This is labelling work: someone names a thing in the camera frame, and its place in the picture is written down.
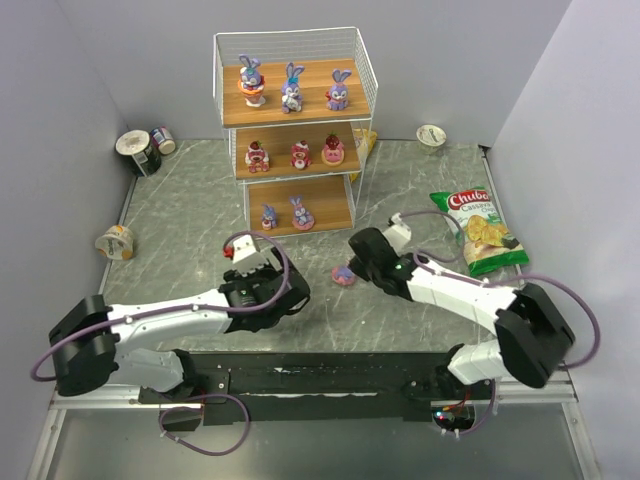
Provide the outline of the purple bunny candle donut toy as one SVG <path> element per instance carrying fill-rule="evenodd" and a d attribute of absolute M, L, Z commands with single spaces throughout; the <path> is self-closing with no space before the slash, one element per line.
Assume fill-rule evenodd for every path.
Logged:
<path fill-rule="evenodd" d="M 356 280 L 355 274 L 346 265 L 334 267 L 331 271 L 331 278 L 341 286 L 351 286 Z"/>

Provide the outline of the small purple bunny cupcake toy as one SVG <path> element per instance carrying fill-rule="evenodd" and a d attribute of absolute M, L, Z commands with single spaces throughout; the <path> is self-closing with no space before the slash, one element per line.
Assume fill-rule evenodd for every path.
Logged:
<path fill-rule="evenodd" d="M 263 204 L 263 213 L 261 216 L 261 227 L 264 231 L 273 230 L 277 227 L 277 213 L 273 206 Z"/>

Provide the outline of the pink bear strawberry donut toy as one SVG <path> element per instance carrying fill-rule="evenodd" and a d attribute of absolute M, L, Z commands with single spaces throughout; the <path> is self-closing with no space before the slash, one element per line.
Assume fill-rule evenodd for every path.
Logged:
<path fill-rule="evenodd" d="M 345 157 L 344 144 L 335 133 L 330 133 L 321 151 L 321 159 L 324 164 L 336 167 L 343 163 Z"/>

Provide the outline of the pink bear roll cake toy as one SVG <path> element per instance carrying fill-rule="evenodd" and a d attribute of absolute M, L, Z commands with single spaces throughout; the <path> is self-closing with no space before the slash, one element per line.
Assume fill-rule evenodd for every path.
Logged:
<path fill-rule="evenodd" d="M 305 140 L 291 147 L 291 165 L 297 170 L 304 170 L 311 165 L 310 147 Z"/>

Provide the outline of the strawberry cake slice toy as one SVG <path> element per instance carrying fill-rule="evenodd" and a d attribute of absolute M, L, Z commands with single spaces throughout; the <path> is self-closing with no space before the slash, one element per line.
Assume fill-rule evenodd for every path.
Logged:
<path fill-rule="evenodd" d="M 270 170 L 269 154 L 263 148 L 260 141 L 253 141 L 249 144 L 245 154 L 245 165 L 250 173 L 267 172 Z"/>

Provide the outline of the purple bunny red bow toy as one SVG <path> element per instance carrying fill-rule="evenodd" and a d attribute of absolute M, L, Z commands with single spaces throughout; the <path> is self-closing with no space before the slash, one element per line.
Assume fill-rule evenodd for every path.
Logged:
<path fill-rule="evenodd" d="M 327 108 L 332 111 L 344 110 L 348 106 L 348 86 L 345 84 L 346 79 L 352 74 L 350 69 L 341 71 L 336 68 L 332 72 L 333 85 L 326 92 Z"/>

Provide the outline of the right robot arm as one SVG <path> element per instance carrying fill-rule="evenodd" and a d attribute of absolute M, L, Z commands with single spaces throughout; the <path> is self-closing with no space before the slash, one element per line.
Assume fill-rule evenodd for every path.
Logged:
<path fill-rule="evenodd" d="M 410 238 L 410 231 L 398 225 L 363 229 L 348 241 L 353 251 L 349 268 L 387 295 L 439 307 L 494 336 L 447 353 L 444 377 L 455 386 L 513 377 L 531 388 L 544 387 L 575 342 L 546 291 L 531 283 L 491 286 L 423 254 L 399 254 Z"/>

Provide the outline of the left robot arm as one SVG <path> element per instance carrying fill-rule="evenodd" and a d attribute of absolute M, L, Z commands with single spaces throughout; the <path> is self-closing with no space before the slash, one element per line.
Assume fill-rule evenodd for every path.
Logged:
<path fill-rule="evenodd" d="M 50 331 L 58 393 L 88 394 L 112 384 L 168 392 L 194 383 L 185 351 L 156 350 L 170 339 L 203 333 L 258 332 L 299 312 L 310 288 L 295 267 L 266 265 L 241 276 L 229 270 L 219 287 L 195 296 L 146 305 L 109 305 L 101 295 L 82 299 Z"/>

